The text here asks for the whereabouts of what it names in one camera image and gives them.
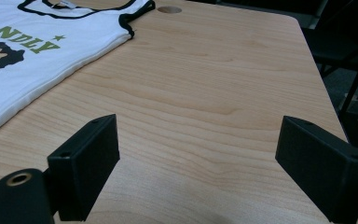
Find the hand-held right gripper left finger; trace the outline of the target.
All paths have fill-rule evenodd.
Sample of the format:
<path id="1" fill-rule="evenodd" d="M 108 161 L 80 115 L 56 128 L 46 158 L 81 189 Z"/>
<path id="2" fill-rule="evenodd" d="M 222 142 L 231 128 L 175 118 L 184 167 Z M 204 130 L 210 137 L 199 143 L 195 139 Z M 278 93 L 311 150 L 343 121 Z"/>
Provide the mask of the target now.
<path id="1" fill-rule="evenodd" d="M 117 117 L 88 122 L 48 156 L 52 209 L 62 221 L 84 221 L 120 160 Z"/>

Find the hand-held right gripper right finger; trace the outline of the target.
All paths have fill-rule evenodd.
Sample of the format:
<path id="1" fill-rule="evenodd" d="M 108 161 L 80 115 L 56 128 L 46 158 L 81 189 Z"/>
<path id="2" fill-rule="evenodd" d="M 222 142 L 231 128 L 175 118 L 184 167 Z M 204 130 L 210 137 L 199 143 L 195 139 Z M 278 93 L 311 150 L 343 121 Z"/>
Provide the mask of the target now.
<path id="1" fill-rule="evenodd" d="M 358 147 L 303 119 L 285 116 L 276 161 L 326 218 L 358 220 Z"/>

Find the white printed tank top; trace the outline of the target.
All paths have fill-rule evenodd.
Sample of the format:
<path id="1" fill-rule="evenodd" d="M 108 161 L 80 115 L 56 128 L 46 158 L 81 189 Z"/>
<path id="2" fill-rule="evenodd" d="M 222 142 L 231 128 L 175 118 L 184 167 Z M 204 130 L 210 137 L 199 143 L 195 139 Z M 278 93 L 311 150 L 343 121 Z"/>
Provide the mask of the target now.
<path id="1" fill-rule="evenodd" d="M 153 0 L 81 7 L 73 0 L 0 0 L 0 127 L 33 100 L 132 39 Z"/>

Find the black folding chair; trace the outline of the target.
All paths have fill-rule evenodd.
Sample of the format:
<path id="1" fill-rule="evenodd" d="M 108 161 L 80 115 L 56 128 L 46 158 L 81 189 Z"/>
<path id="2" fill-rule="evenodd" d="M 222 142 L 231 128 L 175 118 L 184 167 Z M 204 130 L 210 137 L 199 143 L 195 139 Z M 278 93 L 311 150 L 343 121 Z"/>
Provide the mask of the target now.
<path id="1" fill-rule="evenodd" d="M 344 115 L 358 88 L 358 37 L 316 29 L 302 29 L 313 60 L 321 65 L 320 75 L 327 77 L 338 68 L 352 70 L 356 76 L 338 114 Z"/>

